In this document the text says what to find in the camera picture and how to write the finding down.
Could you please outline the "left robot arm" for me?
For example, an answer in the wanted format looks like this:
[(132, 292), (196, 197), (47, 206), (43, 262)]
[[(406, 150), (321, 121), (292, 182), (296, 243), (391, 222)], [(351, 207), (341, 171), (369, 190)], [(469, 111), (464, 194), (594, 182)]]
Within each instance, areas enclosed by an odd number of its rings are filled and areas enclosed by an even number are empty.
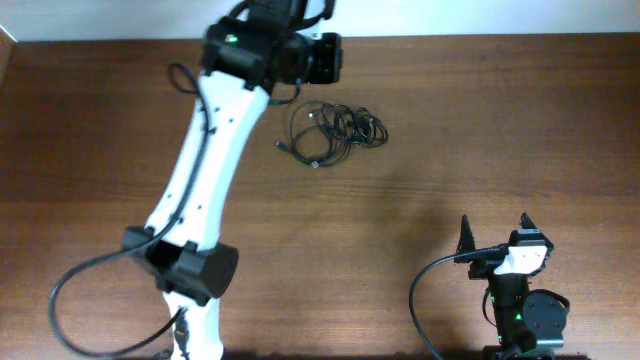
[(336, 33), (305, 31), (335, 4), (306, 17), (304, 1), (242, 1), (206, 30), (190, 126), (163, 197), (124, 250), (155, 279), (171, 314), (172, 359), (220, 359), (220, 298), (239, 260), (220, 241), (224, 203), (246, 142), (274, 104), (276, 84), (332, 84), (342, 66)]

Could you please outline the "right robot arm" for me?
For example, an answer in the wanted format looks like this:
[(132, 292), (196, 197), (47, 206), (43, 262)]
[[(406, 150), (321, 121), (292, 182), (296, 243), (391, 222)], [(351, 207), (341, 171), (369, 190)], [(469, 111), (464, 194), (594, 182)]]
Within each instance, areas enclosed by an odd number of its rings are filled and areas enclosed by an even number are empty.
[(469, 279), (488, 282), (484, 300), (492, 303), (499, 340), (483, 348), (483, 359), (553, 359), (564, 346), (570, 302), (556, 292), (529, 286), (554, 249), (525, 213), (507, 242), (488, 248), (476, 246), (468, 217), (462, 217), (455, 261), (470, 265)]

